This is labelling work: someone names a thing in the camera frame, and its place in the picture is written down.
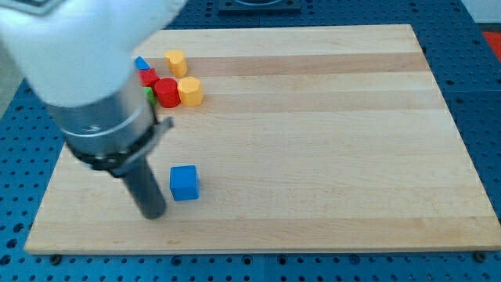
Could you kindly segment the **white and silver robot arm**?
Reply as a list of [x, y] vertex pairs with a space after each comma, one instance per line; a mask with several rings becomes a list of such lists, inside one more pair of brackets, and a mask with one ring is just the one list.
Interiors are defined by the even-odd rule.
[[1, 40], [71, 149], [126, 152], [152, 127], [132, 51], [186, 0], [3, 1]]

